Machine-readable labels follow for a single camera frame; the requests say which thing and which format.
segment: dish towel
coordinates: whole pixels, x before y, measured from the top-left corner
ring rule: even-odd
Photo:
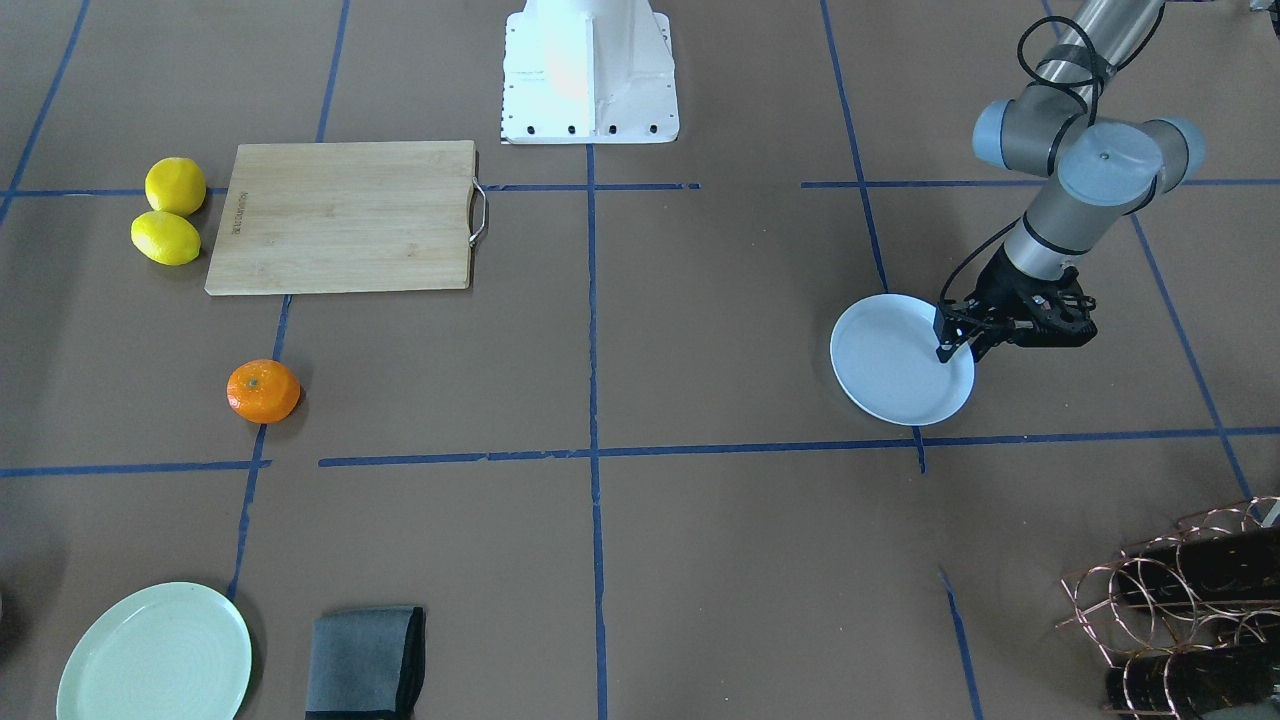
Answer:
[[[311,634],[307,717],[407,720],[426,675],[421,607],[325,615]]]

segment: lemon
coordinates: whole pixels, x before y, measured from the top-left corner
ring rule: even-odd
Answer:
[[[173,213],[142,213],[129,231],[133,246],[161,265],[184,265],[200,255],[196,227]]]
[[[165,158],[151,165],[143,187],[152,210],[186,218],[205,204],[205,173],[191,158]]]

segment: blue tape line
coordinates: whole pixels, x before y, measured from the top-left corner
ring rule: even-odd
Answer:
[[[590,456],[591,456],[591,552],[595,566],[595,700],[599,720],[609,716],[609,682],[604,629],[604,532],[600,516],[600,429],[598,421],[600,387],[596,373],[598,313],[595,263],[595,146],[586,146],[586,302],[590,309],[588,338],[590,346]]]
[[[1280,434],[1280,425],[1256,428],[1228,428],[1224,430],[1229,436],[1276,436]],[[1171,430],[1116,430],[1105,433],[1041,433],[1024,436],[986,436],[986,437],[922,437],[913,438],[886,438],[886,439],[855,439],[855,441],[820,441],[820,442],[768,442],[768,443],[740,443],[740,445],[658,445],[635,447],[600,447],[593,451],[589,447],[576,450],[524,450],[506,452],[454,452],[438,455],[385,455],[385,456],[355,456],[355,457],[325,457],[319,461],[321,468],[352,468],[367,465],[429,465],[447,462],[502,462],[521,460],[572,460],[591,457],[653,457],[666,455],[736,455],[753,452],[820,452],[820,451],[846,451],[846,450],[893,450],[909,448],[923,445],[924,447],[980,447],[996,445],[1047,445],[1047,443],[1073,443],[1073,442],[1123,442],[1123,441],[1151,441],[1151,439],[1194,439],[1219,437],[1215,428],[1192,428]]]
[[[640,183],[594,183],[586,184],[486,184],[485,192],[614,192],[626,191],[655,191],[655,190],[701,190],[701,183],[678,182],[640,182]]]
[[[0,478],[52,478],[69,475],[141,475],[146,473],[204,473],[247,470],[248,460],[216,462],[147,462],[133,465],[64,465],[56,468],[0,468]]]
[[[486,184],[485,192],[584,192],[585,184]]]
[[[329,126],[329,106],[333,104],[333,88],[338,83],[338,63],[342,61],[342,41],[347,36],[347,15],[351,14],[351,0],[342,0],[342,15],[338,18],[338,36],[333,41],[333,59],[329,61],[329,82],[324,88],[324,104],[320,106],[320,124],[316,126],[316,142],[324,142]]]
[[[1280,425],[1263,428],[1228,428],[1225,432],[1231,437],[1280,436]]]
[[[15,190],[14,197],[137,197],[146,195],[141,187],[102,190]]]
[[[248,465],[248,478],[244,480],[244,502],[241,505],[241,523],[236,538],[236,571],[232,582],[227,585],[227,600],[236,601],[236,589],[239,585],[239,571],[244,562],[244,546],[248,542],[248,506],[253,505],[253,495],[257,493],[257,471],[265,468],[262,462],[262,443],[266,441],[266,425],[259,425],[257,438],[253,441],[253,457]]]
[[[293,305],[293,296],[285,295],[280,301],[280,319],[275,324],[275,345],[271,346],[271,360],[280,361],[284,355],[284,334],[289,332],[289,306]]]
[[[876,232],[876,218],[872,215],[872,197],[867,192],[867,176],[863,174],[863,156],[858,151],[858,133],[854,132],[854,115],[849,109],[849,94],[845,92],[845,73],[840,69],[840,55],[836,51],[836,35],[831,27],[831,10],[827,0],[818,0],[822,6],[822,22],[827,29],[827,50],[831,53],[831,68],[836,74],[836,90],[840,91],[840,106],[845,113],[845,132],[849,133],[849,150],[854,156],[854,172],[858,176],[858,192],[863,199],[863,214],[867,217],[867,232],[872,241],[872,255],[876,258],[876,273],[881,287],[888,292],[888,277],[884,274],[884,260],[881,258],[879,234]]]
[[[805,181],[800,183],[804,190],[829,190],[854,188],[860,184],[876,188],[910,188],[910,187],[1039,187],[1044,184],[1042,179],[1007,179],[1007,181],[867,181],[863,183],[851,181]]]
[[[591,555],[595,568],[595,702],[599,720],[609,717],[609,670],[604,626],[604,532],[600,519],[600,456],[591,455]]]
[[[742,452],[813,452],[822,450],[888,450],[895,447],[915,447],[915,441],[897,439],[851,439],[829,442],[763,442],[745,445],[668,445],[649,447],[605,447],[600,457],[643,457],[662,455],[735,455]]]
[[[972,447],[988,445],[1043,445],[1069,442],[1117,442],[1134,439],[1172,439],[1217,437],[1216,429],[1188,430],[1119,430],[1111,433],[1044,433],[1028,436],[988,436],[988,437],[931,437],[924,438],[929,447]]]
[[[18,190],[18,186],[22,184],[22,176],[27,173],[27,164],[31,163],[31,154],[36,149],[36,141],[40,140],[40,131],[44,129],[45,119],[49,118],[49,109],[54,105],[54,96],[58,95],[58,88],[63,85],[67,65],[72,61],[72,53],[76,51],[81,29],[84,27],[84,15],[88,14],[88,1],[82,0],[81,3],[79,13],[76,15],[76,24],[72,26],[72,35],[67,38],[67,47],[63,50],[63,59],[58,63],[58,72],[54,73],[54,81],[49,83],[49,92],[45,94],[45,101],[40,106],[36,122],[31,126],[31,135],[27,136],[27,145],[23,146],[18,167],[9,181],[10,195],[5,196],[4,202],[0,202],[0,224],[4,224],[4,219],[9,215],[9,208],[13,206],[13,191]]]
[[[582,450],[522,450],[516,452],[452,452],[440,455],[369,455],[356,457],[325,457],[319,461],[321,468],[360,468],[367,465],[436,465],[451,462],[511,462],[521,460],[568,460],[590,457],[591,451]]]
[[[1053,12],[1053,8],[1048,6],[1048,0],[1041,0],[1041,5],[1044,8],[1044,14],[1046,15],[1056,15],[1057,14],[1057,13]],[[1062,28],[1057,27],[1057,23],[1048,23],[1048,26],[1053,29],[1053,37],[1056,37],[1059,40],[1062,40]]]
[[[1217,430],[1219,438],[1222,441],[1222,450],[1226,452],[1226,459],[1231,464],[1231,473],[1235,474],[1235,482],[1240,486],[1240,492],[1244,495],[1244,500],[1253,500],[1253,489],[1249,488],[1249,482],[1244,477],[1244,470],[1240,468],[1240,461],[1235,457],[1235,448],[1231,447],[1231,439],[1228,437],[1226,429],[1222,427],[1222,418],[1217,413],[1217,405],[1213,402],[1213,396],[1208,391],[1208,383],[1204,382],[1204,374],[1201,372],[1199,363],[1196,360],[1196,352],[1192,351],[1190,340],[1187,337],[1187,331],[1183,328],[1183,322],[1178,316],[1178,310],[1174,307],[1174,299],[1169,295],[1169,287],[1165,284],[1165,275],[1160,272],[1160,265],[1156,263],[1156,255],[1151,251],[1151,243],[1147,242],[1147,233],[1142,229],[1142,223],[1138,222],[1138,215],[1129,215],[1133,222],[1133,229],[1138,233],[1138,242],[1142,243],[1142,251],[1147,256],[1147,264],[1151,265],[1151,274],[1156,278],[1156,287],[1160,288],[1160,296],[1165,300],[1165,307],[1169,310],[1169,318],[1174,322],[1174,329],[1178,331],[1178,340],[1183,343],[1183,352],[1187,354],[1187,363],[1192,366],[1192,373],[1196,375],[1196,384],[1199,386],[1201,396],[1204,398],[1204,406],[1208,407],[1210,418],[1213,419],[1213,428]]]
[[[920,462],[920,474],[929,474],[929,461],[924,456],[924,436],[920,433],[919,425],[911,427],[911,438],[915,439],[915,457]]]
[[[969,707],[973,710],[974,720],[982,720],[982,698],[978,697],[978,679],[973,673],[973,657],[969,655],[969,637],[964,632],[964,618],[956,603],[956,591],[951,587],[951,579],[946,571],[940,570],[942,587],[947,591],[947,605],[951,607],[951,625],[956,632],[956,646],[960,648],[960,662],[964,664],[964,682],[969,688]]]

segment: cutting board handle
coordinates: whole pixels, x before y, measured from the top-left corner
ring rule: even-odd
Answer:
[[[480,202],[481,202],[480,227],[474,229],[471,232],[471,237],[467,240],[467,242],[471,245],[471,249],[475,250],[476,242],[480,240],[480,236],[484,234],[486,229],[489,229],[489,196],[484,193],[484,187],[480,187],[480,181],[477,178],[471,178],[471,184],[472,187],[476,188],[476,192],[480,193]]]

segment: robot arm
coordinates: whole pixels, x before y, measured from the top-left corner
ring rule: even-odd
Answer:
[[[1178,187],[1204,159],[1204,140],[1180,118],[1140,124],[1098,118],[1106,83],[1146,45],[1164,0],[1091,0],[1036,70],[1018,100],[988,106],[974,127],[974,152],[1005,169],[1046,177],[1021,218],[974,251],[947,279],[934,333],[943,363],[966,342],[974,360],[996,345],[1079,347],[1097,334],[1092,297],[1075,261],[1121,217]],[[946,292],[978,252],[1004,243],[963,301]]]

